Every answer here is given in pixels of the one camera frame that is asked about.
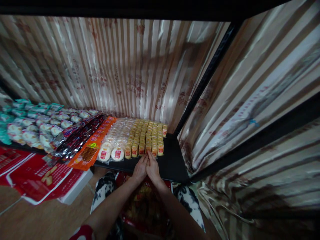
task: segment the wooden floor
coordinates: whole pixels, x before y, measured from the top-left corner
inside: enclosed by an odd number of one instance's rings
[[[92,190],[105,169],[96,169],[72,205],[51,200],[33,206],[21,200],[0,216],[0,239],[68,239],[89,216],[93,199]],[[0,186],[0,212],[20,199],[18,192]],[[211,221],[203,215],[205,228],[210,239],[220,239]]]

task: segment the red sleeve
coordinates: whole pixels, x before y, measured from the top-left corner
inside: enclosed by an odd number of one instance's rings
[[[94,240],[93,230],[89,225],[79,227],[69,240]]]

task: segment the striped curtain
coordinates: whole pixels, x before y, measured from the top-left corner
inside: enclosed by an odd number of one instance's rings
[[[201,209],[222,239],[308,239],[315,230],[310,221],[241,214],[319,210],[319,160],[320,118],[205,179],[198,187]]]
[[[319,77],[319,1],[293,0],[246,20],[180,134],[189,172],[318,93]]]
[[[172,133],[228,26],[0,16],[0,76],[22,98],[156,120]]]

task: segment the black metal frame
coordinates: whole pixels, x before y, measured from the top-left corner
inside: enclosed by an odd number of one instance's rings
[[[174,132],[178,136],[184,124],[188,120],[192,110],[194,109],[201,94],[205,90],[207,84],[216,71],[219,63],[223,59],[234,37],[239,31],[243,21],[249,17],[262,13],[289,0],[224,0],[224,1],[129,1],[121,2],[96,2],[79,3],[75,6],[70,0],[63,3],[57,1],[45,1],[41,4],[29,1],[10,1],[0,3],[0,14],[16,14],[16,15],[41,15],[41,16],[68,16],[68,17],[108,17],[108,18],[133,18],[133,19],[168,19],[168,20],[198,20],[198,21],[224,21],[231,22],[225,33],[216,53],[206,69],[197,89],[187,105],[182,118]],[[7,94],[16,98],[15,94],[5,86],[0,87]],[[281,138],[282,136],[300,128],[310,121],[320,117],[320,93],[311,97],[298,107],[285,114],[283,117],[267,126],[265,129],[230,151],[225,156],[216,160],[207,168],[196,173],[185,184],[190,185],[200,181],[203,178],[214,174],[215,172],[239,161],[243,157],[253,153],[254,151],[266,146],[267,144]],[[306,216],[304,213],[294,215],[289,213],[285,218],[302,218]],[[276,218],[276,216],[265,214],[244,214],[245,218]]]

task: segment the red bag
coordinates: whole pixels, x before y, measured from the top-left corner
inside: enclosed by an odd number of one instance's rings
[[[29,152],[0,147],[0,185],[9,186],[6,180],[7,174],[33,155]]]
[[[63,197],[83,173],[64,164],[50,168],[42,157],[33,155],[6,177],[21,197],[33,205]]]
[[[130,177],[127,173],[119,172],[116,176],[117,187]],[[172,183],[164,182],[172,192]],[[161,237],[164,237],[167,232],[169,220],[167,213],[156,188],[148,177],[133,192],[120,216],[125,223],[142,232]]]

